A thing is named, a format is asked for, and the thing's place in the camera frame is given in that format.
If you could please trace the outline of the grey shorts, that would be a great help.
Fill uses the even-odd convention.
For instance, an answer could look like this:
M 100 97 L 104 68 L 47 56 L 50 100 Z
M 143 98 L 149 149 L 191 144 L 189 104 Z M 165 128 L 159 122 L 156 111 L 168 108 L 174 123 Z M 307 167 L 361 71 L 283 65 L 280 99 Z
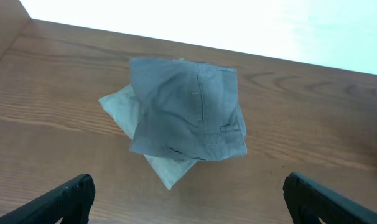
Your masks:
M 246 126 L 234 68 L 135 58 L 129 71 L 144 110 L 131 152 L 197 161 L 246 155 Z

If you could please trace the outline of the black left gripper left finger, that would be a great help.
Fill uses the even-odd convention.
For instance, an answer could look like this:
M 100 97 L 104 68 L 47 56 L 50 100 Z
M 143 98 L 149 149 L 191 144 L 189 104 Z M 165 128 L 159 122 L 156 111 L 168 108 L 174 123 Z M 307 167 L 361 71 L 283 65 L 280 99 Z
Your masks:
M 95 184 L 81 174 L 0 217 L 0 224 L 87 224 L 95 199 Z

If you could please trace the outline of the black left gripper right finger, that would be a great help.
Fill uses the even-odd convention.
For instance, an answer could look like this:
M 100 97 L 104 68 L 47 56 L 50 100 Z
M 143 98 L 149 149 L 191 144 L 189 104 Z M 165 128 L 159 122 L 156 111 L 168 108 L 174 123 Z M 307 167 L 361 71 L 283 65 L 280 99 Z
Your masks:
M 300 173 L 286 177 L 283 196 L 294 224 L 377 224 L 376 212 Z

